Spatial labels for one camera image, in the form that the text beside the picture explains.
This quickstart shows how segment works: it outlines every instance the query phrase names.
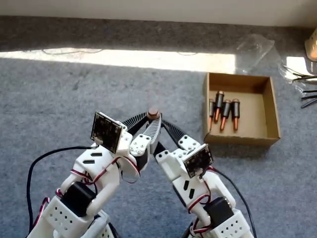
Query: cardboard box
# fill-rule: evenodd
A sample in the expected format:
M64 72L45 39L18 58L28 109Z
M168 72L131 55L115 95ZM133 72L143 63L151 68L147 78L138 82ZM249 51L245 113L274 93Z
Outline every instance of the cardboard box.
M209 99L215 99L217 91L224 92L224 99L240 100L238 131L233 130L231 112L224 131L220 121L212 122L209 130ZM280 138L278 113L273 82L270 77L207 73L203 91L203 130L205 143L226 143L270 146Z

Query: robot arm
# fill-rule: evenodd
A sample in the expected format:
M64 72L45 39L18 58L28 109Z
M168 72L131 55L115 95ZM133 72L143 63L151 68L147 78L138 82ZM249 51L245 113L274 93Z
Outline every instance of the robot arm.
M253 238L244 216L235 208L235 199L212 171L208 145L201 145L168 122L163 126L179 148L170 152L162 147L156 160L182 204L197 216L183 237Z
M70 176L62 183L43 211L28 238L97 238L116 237L108 224L108 215L101 209L118 188L120 175L139 177L159 141L161 116L143 115L143 123L133 119L121 123L96 113L91 138L95 150L80 155ZM146 130L133 140L144 123ZM87 185L99 192L92 192Z

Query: circuit board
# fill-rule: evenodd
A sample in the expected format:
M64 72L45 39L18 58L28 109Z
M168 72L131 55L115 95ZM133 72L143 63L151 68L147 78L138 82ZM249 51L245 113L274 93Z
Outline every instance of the circuit board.
M184 161L185 168L190 178L194 177L199 170L206 171L208 166L212 163L213 159L208 145Z
M122 126L113 119L96 112L91 139L112 153L116 153Z

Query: white wall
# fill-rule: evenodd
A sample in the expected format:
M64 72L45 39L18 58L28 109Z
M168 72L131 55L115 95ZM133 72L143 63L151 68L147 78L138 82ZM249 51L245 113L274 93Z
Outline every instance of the white wall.
M317 0L0 0L0 15L317 27Z

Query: ventilation hole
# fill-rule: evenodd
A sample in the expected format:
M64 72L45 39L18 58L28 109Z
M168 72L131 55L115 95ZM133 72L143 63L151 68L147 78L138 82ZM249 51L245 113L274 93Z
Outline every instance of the ventilation hole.
M195 190L192 188L189 192L189 198L192 199L194 197Z
M188 185L189 185L189 181L186 180L186 181L184 182L184 190L185 190L185 191L188 189Z
M83 164L94 164L95 161L94 160L84 160Z
M99 157L99 156L102 156L103 154L102 153L91 153L90 156L91 157Z

